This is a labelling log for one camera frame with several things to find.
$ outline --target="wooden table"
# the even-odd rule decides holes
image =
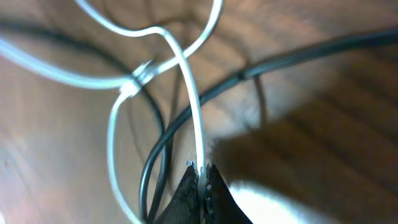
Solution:
[[[204,27],[211,1],[91,1],[126,27],[167,22],[184,45]],[[131,68],[159,54],[158,37],[109,32],[73,1],[0,2],[0,17],[43,24],[112,52]],[[226,0],[214,34],[190,58],[200,91],[244,65],[341,35],[398,24],[398,4],[381,0]],[[119,74],[92,55],[1,32],[65,68]],[[397,47],[321,58],[248,81],[203,107],[206,145],[229,184],[250,182],[343,223],[398,222]],[[127,223],[106,171],[106,127],[117,91],[45,80],[0,58],[0,211],[8,223]],[[148,85],[169,121],[188,104],[178,69]],[[143,163],[156,142],[153,114],[139,95],[121,108],[116,141],[120,184],[138,211]],[[195,158],[189,121],[174,138],[170,200],[186,160]],[[159,173],[152,174],[149,200]]]

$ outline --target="wooden surface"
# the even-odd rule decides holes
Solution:
[[[198,37],[211,6],[210,0],[91,2],[130,28],[169,21],[167,27],[185,45]],[[0,17],[36,22],[90,41],[131,68],[156,54],[171,55],[158,37],[130,39],[105,30],[73,1],[1,1]],[[397,24],[398,4],[388,0],[226,0],[214,34],[190,64],[203,91],[244,65]],[[119,73],[92,55],[29,36],[1,35],[65,68]],[[393,46],[322,58],[223,93],[203,107],[212,161],[229,184],[256,183],[285,195],[294,202],[289,209],[298,211],[297,219],[304,223],[397,223],[396,52]],[[4,58],[0,68],[0,212],[6,221],[127,223],[106,172],[106,126],[117,92],[44,80]],[[167,121],[188,103],[177,69],[156,78],[149,90]],[[142,96],[122,106],[116,159],[122,190],[135,211],[142,165],[157,138]],[[191,121],[174,143],[165,203],[186,160],[195,158]],[[301,212],[301,207],[312,212]]]

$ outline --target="white cable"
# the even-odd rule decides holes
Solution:
[[[55,80],[67,85],[87,88],[92,90],[107,90],[118,88],[129,80],[128,75],[118,78],[94,78],[90,75],[78,75],[75,72],[57,68],[48,63],[19,50],[18,48],[8,44],[4,39],[0,38],[0,54],[9,60],[17,63],[26,69],[38,73],[45,78]]]
[[[180,64],[181,71],[183,74],[183,77],[185,79],[185,83],[187,85],[188,89],[188,96],[190,100],[190,106],[192,110],[192,118],[193,118],[193,128],[195,132],[195,143],[196,143],[196,149],[197,149],[197,172],[199,175],[199,179],[203,180],[206,178],[206,159],[205,159],[205,145],[204,145],[204,140],[203,140],[203,119],[201,115],[201,110],[200,110],[200,102],[199,102],[199,97],[198,97],[198,92],[197,88],[195,85],[195,80],[192,75],[192,71],[190,70],[189,64],[187,59],[185,58],[183,51],[178,44],[177,40],[175,37],[166,29],[162,27],[149,27],[146,29],[142,30],[127,30],[125,28],[119,27],[115,24],[113,24],[111,21],[109,21],[107,18],[102,16],[97,10],[95,10],[89,3],[87,3],[85,0],[75,0],[79,6],[92,18],[94,18],[96,21],[98,21],[100,24],[104,25],[107,27],[109,30],[116,32],[121,35],[125,35],[128,37],[142,37],[145,35],[149,34],[159,34],[165,38],[167,43],[170,45],[171,49],[173,50],[173,53],[175,54],[176,62]],[[112,119],[115,119],[117,114],[117,109],[119,108],[119,105],[121,102],[123,102],[129,95],[125,95],[122,91],[121,96],[116,100],[115,106],[112,109],[111,116],[109,117],[109,131],[108,133],[113,133],[114,132],[114,123],[112,122]],[[124,213],[127,215],[130,221],[138,221],[137,216],[135,213],[128,207],[127,203],[123,200],[123,196],[119,190],[118,183],[117,183],[117,178],[114,174],[114,163],[113,163],[113,141],[112,139],[113,134],[108,135],[108,156],[111,156],[112,159],[108,158],[108,165],[111,166],[109,168],[109,176],[110,176],[110,181],[112,185],[113,192],[115,194],[116,199],[118,200],[122,210]],[[198,183],[198,191],[200,195],[203,195],[205,191],[205,184],[206,182],[204,181],[199,181]]]
[[[100,12],[98,12],[91,4],[87,2],[87,0],[75,0],[75,2],[95,21],[99,22],[101,25],[105,26],[105,28],[117,34],[124,35],[127,37],[142,37],[145,35],[153,34],[153,30],[151,30],[151,27],[139,30],[129,30],[123,27],[119,27],[113,22],[111,22],[109,19],[104,17]],[[196,41],[194,41],[194,43],[191,46],[189,46],[187,49],[184,50],[183,52],[184,57],[187,58],[191,56],[191,54],[193,54],[210,36],[211,32],[213,31],[220,17],[222,6],[223,6],[223,0],[213,0],[213,5],[211,7],[209,20],[203,32],[200,34],[200,36],[197,38]],[[147,83],[154,76],[169,70],[170,68],[176,66],[176,64],[178,64],[177,57],[167,60],[166,62],[160,64],[158,67],[155,67],[150,71],[148,71],[147,73],[143,74],[145,75],[145,77],[141,80],[141,82]]]
[[[111,187],[119,206],[122,208],[123,212],[126,214],[130,222],[135,224],[141,224],[143,222],[138,219],[137,215],[130,209],[129,205],[125,201],[123,194],[121,193],[118,185],[118,178],[116,176],[115,165],[114,165],[114,136],[116,125],[118,123],[118,113],[121,104],[130,96],[135,95],[135,86],[132,82],[126,82],[121,87],[121,94],[114,102],[111,112],[109,114],[108,121],[108,133],[106,135],[106,158],[108,161],[108,177],[111,182]]]
[[[176,55],[177,60],[180,63],[181,71],[182,71],[183,77],[185,79],[187,88],[188,88],[188,96],[190,99],[191,110],[192,110],[193,128],[195,131],[195,142],[196,142],[196,149],[197,149],[197,171],[198,171],[199,178],[206,177],[205,146],[204,146],[204,140],[203,140],[203,120],[202,120],[202,116],[201,116],[200,102],[199,102],[197,88],[195,85],[195,80],[194,80],[192,72],[190,70],[188,61],[183,56],[182,49],[179,46],[177,40],[175,40],[175,38],[169,31],[167,31],[161,27],[151,27],[150,30],[153,33],[162,35],[166,39],[167,43],[169,43],[171,49],[173,50],[174,54]],[[111,124],[111,118],[113,118],[113,117],[112,116],[109,117],[109,125]],[[114,129],[114,125],[109,127],[109,129],[110,130]],[[121,196],[120,190],[118,188],[116,178],[111,179],[111,181],[113,181],[111,183],[112,186],[115,186],[115,187],[113,187],[115,197],[117,198],[118,202],[120,203],[124,213],[129,217],[130,220],[134,220],[136,218],[136,215],[134,214],[134,212],[130,209],[127,210],[127,208],[126,208],[127,204],[123,203],[123,201],[120,200],[120,197],[122,197],[122,196]],[[200,183],[201,184],[198,184],[198,191],[204,192],[205,191],[205,182],[204,183],[200,182]]]
[[[106,18],[104,18],[100,13],[96,12],[86,1],[75,0],[81,7],[84,9],[89,15],[95,18],[99,23],[109,28],[118,28],[118,29],[110,29],[114,32],[118,31],[127,31],[116,25],[112,24]],[[184,56],[189,57],[194,51],[196,51],[202,43],[208,38],[210,33],[212,32],[221,12],[223,0],[214,0],[212,10],[210,12],[209,21],[203,30],[202,34],[199,38],[184,51]],[[136,35],[132,36],[142,36],[147,35],[150,30],[139,30],[136,32]],[[120,87],[125,81],[129,80],[128,74],[121,75],[117,78],[96,78],[87,74],[77,74],[76,72],[64,70],[58,68],[54,65],[45,63],[21,50],[7,43],[4,39],[0,38],[0,54],[9,60],[12,60],[14,63],[22,65],[26,69],[38,73],[45,78],[49,78],[51,80],[55,80],[67,85],[80,87],[80,88],[88,88],[93,90],[107,90],[112,88]],[[158,67],[150,70],[149,73],[143,73],[143,77],[139,77],[141,85],[145,85],[148,83],[154,76],[160,74],[162,72],[167,71],[178,63],[176,57],[164,62]],[[136,85],[137,91],[140,90],[140,86]]]

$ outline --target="wood grain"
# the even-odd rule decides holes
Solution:
[[[95,0],[117,23],[161,22],[183,44],[200,34],[211,1]],[[228,73],[317,42],[398,25],[393,1],[226,0],[221,19],[190,64],[200,91]],[[130,39],[90,19],[73,1],[0,2],[0,17],[42,24],[99,45],[132,69],[171,56],[158,37]],[[103,60],[26,35],[2,37],[65,68],[120,72]],[[229,184],[254,182],[294,201],[305,223],[398,222],[397,47],[356,50],[263,75],[203,107],[206,144]],[[127,223],[106,173],[105,135],[116,91],[90,91],[44,80],[0,58],[0,212],[8,223]],[[148,84],[165,119],[188,104],[172,69]],[[116,159],[120,184],[138,211],[143,163],[156,142],[148,104],[121,108]],[[188,121],[174,138],[164,204],[195,158]],[[159,173],[152,173],[149,201]],[[306,207],[314,212],[301,209]],[[312,218],[325,217],[320,221]]]

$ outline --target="black cable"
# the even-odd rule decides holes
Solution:
[[[213,86],[202,95],[200,95],[200,104],[203,105],[209,100],[215,98],[226,90],[236,86],[238,83],[246,81],[250,78],[258,77],[263,73],[273,70],[290,67],[309,60],[320,57],[325,57],[331,54],[337,54],[348,50],[381,47],[385,45],[398,44],[398,29],[393,28],[380,32],[373,32],[370,34],[358,34],[341,37],[330,40],[321,44],[305,47],[288,55],[281,55],[272,60],[258,63],[249,68],[245,68],[233,73],[231,76]],[[147,186],[149,183],[150,172],[154,166],[155,160],[159,152],[165,144],[174,136],[177,130],[186,122],[192,115],[191,108],[186,107],[177,118],[171,122],[162,135],[156,142],[154,148],[149,153],[149,156],[144,164],[141,174],[140,192],[144,198],[147,197]]]
[[[67,35],[63,35],[58,32],[54,32],[54,31],[45,29],[45,28],[35,25],[35,24],[30,24],[28,22],[22,22],[22,21],[12,21],[12,20],[0,19],[0,30],[21,32],[21,33],[25,33],[25,34],[29,34],[29,35],[34,35],[34,36],[38,36],[41,38],[49,39],[49,40],[54,41],[59,44],[65,44],[69,47],[73,47],[80,51],[94,53],[94,54],[102,57],[106,61],[108,61],[110,64],[114,65],[116,68],[120,69],[121,72],[126,73],[126,74],[130,74],[132,72],[128,66],[123,64],[116,57],[113,57],[111,54],[95,47],[94,45],[92,45],[90,43],[76,40]],[[142,87],[142,93],[144,94],[144,97],[149,102],[149,104],[154,112],[156,123],[159,127],[159,135],[162,136],[164,134],[164,129],[165,129],[162,113],[160,112],[160,109],[157,106],[157,103],[155,102],[153,97],[151,97],[151,95],[148,93],[148,91],[144,87]],[[170,172],[171,153],[172,153],[172,142],[170,142],[167,146],[164,147],[164,150],[162,153],[162,162],[160,165],[159,177],[158,177],[157,183],[156,183],[154,201],[152,202],[152,206],[150,207],[150,214],[152,214],[152,213],[156,214],[157,209],[159,208],[160,201],[162,199],[162,195],[163,195],[163,192],[165,189],[167,177],[169,176],[169,172]],[[145,203],[140,204],[139,210],[140,210],[141,218],[143,220],[146,220],[147,219],[146,197],[145,197]]]

